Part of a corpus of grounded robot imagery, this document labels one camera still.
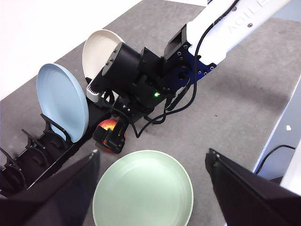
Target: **dish rack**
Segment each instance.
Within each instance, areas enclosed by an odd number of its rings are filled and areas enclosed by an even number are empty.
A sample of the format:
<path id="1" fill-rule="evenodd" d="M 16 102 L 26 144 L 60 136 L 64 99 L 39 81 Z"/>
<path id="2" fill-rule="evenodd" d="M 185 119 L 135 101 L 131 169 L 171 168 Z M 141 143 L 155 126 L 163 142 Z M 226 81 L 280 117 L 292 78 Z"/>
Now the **dish rack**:
<path id="1" fill-rule="evenodd" d="M 35 183 L 52 176 L 73 156 L 79 148 L 93 135 L 97 125 L 111 117 L 110 110 L 87 98 L 89 123 L 84 136 L 76 143 L 71 141 L 67 131 L 55 121 L 41 114 L 45 121 L 43 134 L 35 138 L 26 130 L 25 149 L 13 159 L 4 149 L 1 152 L 7 157 L 4 169 L 0 171 L 0 194 L 10 197 L 22 190 L 29 189 Z M 64 133 L 66 139 L 56 134 L 51 125 Z"/>

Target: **green plate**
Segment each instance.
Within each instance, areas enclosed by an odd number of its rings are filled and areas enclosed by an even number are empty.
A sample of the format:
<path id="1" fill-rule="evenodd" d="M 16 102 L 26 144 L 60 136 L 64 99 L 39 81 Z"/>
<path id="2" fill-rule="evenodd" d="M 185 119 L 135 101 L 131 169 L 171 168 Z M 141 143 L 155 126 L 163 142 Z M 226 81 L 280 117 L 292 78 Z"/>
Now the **green plate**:
<path id="1" fill-rule="evenodd" d="M 93 198 L 96 226 L 186 226 L 193 190 L 184 167 L 168 154 L 138 151 L 112 164 Z"/>

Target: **white plate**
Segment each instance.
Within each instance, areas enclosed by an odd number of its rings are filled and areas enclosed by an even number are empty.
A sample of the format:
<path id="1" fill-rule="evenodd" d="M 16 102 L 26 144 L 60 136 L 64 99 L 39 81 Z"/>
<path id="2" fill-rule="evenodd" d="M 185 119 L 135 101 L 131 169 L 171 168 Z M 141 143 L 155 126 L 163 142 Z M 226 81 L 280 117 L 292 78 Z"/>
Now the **white plate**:
<path id="1" fill-rule="evenodd" d="M 82 55 L 86 78 L 93 79 L 96 77 L 120 42 L 123 40 L 109 30 L 99 30 L 90 35 L 85 42 Z"/>

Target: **gray table surface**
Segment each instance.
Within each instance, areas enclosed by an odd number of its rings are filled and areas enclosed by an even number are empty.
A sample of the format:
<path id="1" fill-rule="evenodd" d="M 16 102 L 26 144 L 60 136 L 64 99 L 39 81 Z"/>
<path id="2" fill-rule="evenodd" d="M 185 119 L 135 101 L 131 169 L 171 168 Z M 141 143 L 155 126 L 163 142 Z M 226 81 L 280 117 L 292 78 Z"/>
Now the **gray table surface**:
<path id="1" fill-rule="evenodd" d="M 146 46 L 162 55 L 170 38 L 202 9 L 163 0 L 144 0 L 105 28 L 119 34 L 139 52 Z M 70 70 L 85 89 L 82 49 L 83 44 L 56 63 Z M 121 154 L 101 153 L 99 176 L 130 152 L 145 149 L 166 152 L 186 168 L 192 180 L 194 208 L 188 225 L 223 225 L 224 218 L 205 170 L 205 154 L 212 147 L 242 166 L 253 168 L 298 81 L 300 57 L 301 23 L 270 19 L 198 82 L 197 98 L 189 109 L 168 117 L 162 125 L 150 126 L 140 139 L 135 138 L 129 127 Z M 26 144 L 22 128 L 36 136 L 44 128 L 35 80 L 31 79 L 0 103 L 1 146 L 13 156 Z M 152 115 L 161 110 L 158 107 Z M 137 123 L 138 127 L 143 124 L 142 120 Z M 93 140 L 86 142 L 64 167 L 94 148 Z M 84 225 L 94 225 L 91 208 Z"/>

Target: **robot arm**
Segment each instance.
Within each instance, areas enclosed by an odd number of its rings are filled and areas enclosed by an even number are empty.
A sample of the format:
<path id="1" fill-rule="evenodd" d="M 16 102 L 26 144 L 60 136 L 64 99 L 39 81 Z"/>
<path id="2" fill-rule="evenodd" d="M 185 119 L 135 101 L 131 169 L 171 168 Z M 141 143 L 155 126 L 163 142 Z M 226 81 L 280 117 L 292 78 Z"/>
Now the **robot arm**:
<path id="1" fill-rule="evenodd" d="M 206 76 L 233 47 L 288 2 L 290 0 L 213 0 L 169 41 L 163 57 L 147 48 L 138 53 L 121 42 L 89 85 L 93 92 L 114 91 L 119 95 L 112 105 L 105 106 L 120 120 L 114 130 L 98 127 L 93 138 L 120 153 L 129 124 L 139 137 L 141 132 L 136 131 L 134 123 L 140 118 L 149 121 L 146 126 L 151 122 L 162 123 L 189 87 L 195 86 L 194 71 L 197 80 Z M 148 115 L 164 100 L 162 120 L 150 119 Z"/>
<path id="2" fill-rule="evenodd" d="M 199 55 L 205 65 L 219 64 L 226 54 L 291 0 L 240 0 L 205 37 Z M 233 0 L 214 0 L 193 21 L 187 23 L 189 52 L 194 55 L 199 38 L 223 14 Z"/>

